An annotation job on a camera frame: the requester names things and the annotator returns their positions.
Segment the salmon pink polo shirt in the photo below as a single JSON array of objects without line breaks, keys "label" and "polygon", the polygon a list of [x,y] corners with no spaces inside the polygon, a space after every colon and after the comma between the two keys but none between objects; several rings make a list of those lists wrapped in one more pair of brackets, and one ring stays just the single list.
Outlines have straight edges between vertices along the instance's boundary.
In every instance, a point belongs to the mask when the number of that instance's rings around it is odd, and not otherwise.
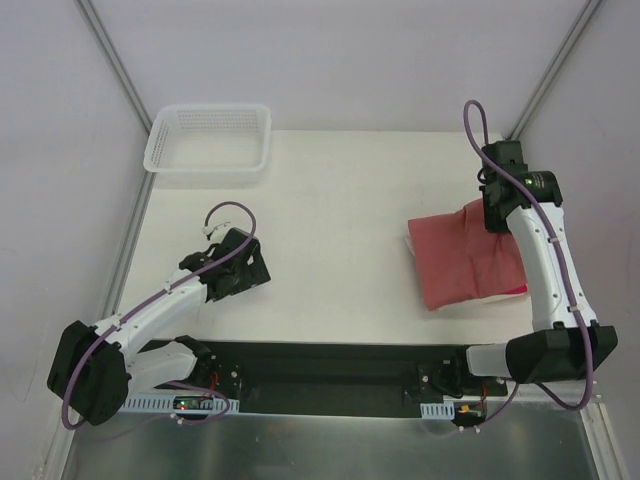
[{"label": "salmon pink polo shirt", "polygon": [[528,292],[513,235],[486,230],[480,199],[453,213],[410,219],[408,242],[430,311]]}]

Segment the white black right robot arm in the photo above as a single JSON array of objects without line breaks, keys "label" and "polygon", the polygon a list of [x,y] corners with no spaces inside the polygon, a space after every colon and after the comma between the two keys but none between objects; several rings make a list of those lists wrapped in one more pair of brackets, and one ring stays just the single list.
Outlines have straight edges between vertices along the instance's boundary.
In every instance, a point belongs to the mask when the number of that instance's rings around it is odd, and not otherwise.
[{"label": "white black right robot arm", "polygon": [[581,287],[565,235],[562,196],[550,172],[488,173],[480,188],[485,225],[513,235],[531,299],[532,331],[506,343],[470,346],[450,369],[452,387],[473,394],[486,377],[520,384],[590,380],[618,344]]}]

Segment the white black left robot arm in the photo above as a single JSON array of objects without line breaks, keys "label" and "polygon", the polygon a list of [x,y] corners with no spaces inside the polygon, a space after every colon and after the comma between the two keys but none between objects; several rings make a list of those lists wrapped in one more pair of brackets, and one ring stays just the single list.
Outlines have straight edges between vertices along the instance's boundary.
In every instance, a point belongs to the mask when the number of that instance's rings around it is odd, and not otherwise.
[{"label": "white black left robot arm", "polygon": [[[186,256],[163,287],[126,314],[93,325],[75,321],[65,328],[47,378],[62,401],[61,419],[69,430],[80,423],[98,426],[112,418],[132,395],[181,381],[207,389],[214,376],[211,351],[189,335],[162,347],[147,344],[207,302],[234,296],[271,279],[261,244],[231,229],[219,243]],[[71,422],[76,412],[79,423]]]}]

